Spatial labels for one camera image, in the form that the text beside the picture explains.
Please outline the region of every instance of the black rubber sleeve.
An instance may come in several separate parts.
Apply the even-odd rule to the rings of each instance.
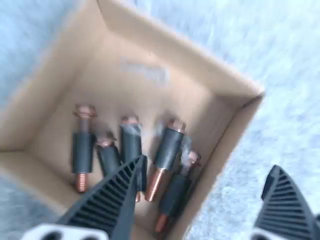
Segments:
[[[74,132],[72,134],[72,173],[92,172],[95,139],[95,135],[90,132]]]
[[[147,156],[141,155],[140,158],[142,160],[142,166],[139,172],[137,172],[136,182],[137,182],[137,191],[145,192],[147,190],[147,167],[148,167],[148,159]]]
[[[142,154],[141,136],[127,132],[121,127],[121,160],[123,163],[131,162]]]
[[[97,146],[96,152],[104,177],[121,166],[119,152],[114,144],[106,147]]]
[[[184,134],[170,128],[164,130],[164,134],[155,155],[154,164],[160,169],[171,170],[178,152],[180,151],[181,143]]]
[[[160,213],[175,218],[179,213],[179,208],[182,206],[190,185],[191,180],[188,177],[176,173],[173,174],[160,200]]]

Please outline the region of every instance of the bolt thread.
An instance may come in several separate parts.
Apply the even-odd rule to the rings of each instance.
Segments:
[[[165,214],[161,214],[156,221],[154,231],[158,234],[163,233],[168,224],[168,221],[169,217]]]
[[[139,203],[141,201],[141,193],[138,191],[135,195],[135,202]]]
[[[75,179],[75,188],[79,193],[83,193],[88,188],[88,176],[86,173],[78,173]]]
[[[164,173],[164,168],[157,168],[154,172],[149,188],[145,194],[146,201],[153,202],[155,200]]]

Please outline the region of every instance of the gray carpet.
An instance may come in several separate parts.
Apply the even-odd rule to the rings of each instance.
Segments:
[[[76,0],[0,0],[0,103],[37,63]],[[273,164],[320,212],[320,2],[317,0],[135,0],[266,87],[266,98],[226,164],[186,239],[248,239]],[[56,219],[0,180],[0,236]]]

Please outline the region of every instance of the white metal part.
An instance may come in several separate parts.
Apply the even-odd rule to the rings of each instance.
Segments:
[[[109,237],[98,229],[43,223],[25,232],[21,240],[109,240]]]
[[[288,240],[285,237],[279,236],[273,232],[266,231],[259,227],[254,227],[251,233],[250,240]]]

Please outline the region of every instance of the cardboard box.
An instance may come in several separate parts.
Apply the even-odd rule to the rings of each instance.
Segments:
[[[116,134],[125,114],[137,114],[146,133],[174,114],[186,122],[203,166],[167,237],[182,239],[262,95],[251,80],[121,2],[83,1],[1,114],[0,169],[63,214],[80,197],[70,184],[75,103],[95,105]],[[142,143],[150,166],[152,134]],[[101,179],[95,159],[89,184]],[[156,203],[137,204],[132,239],[154,239],[156,216]]]

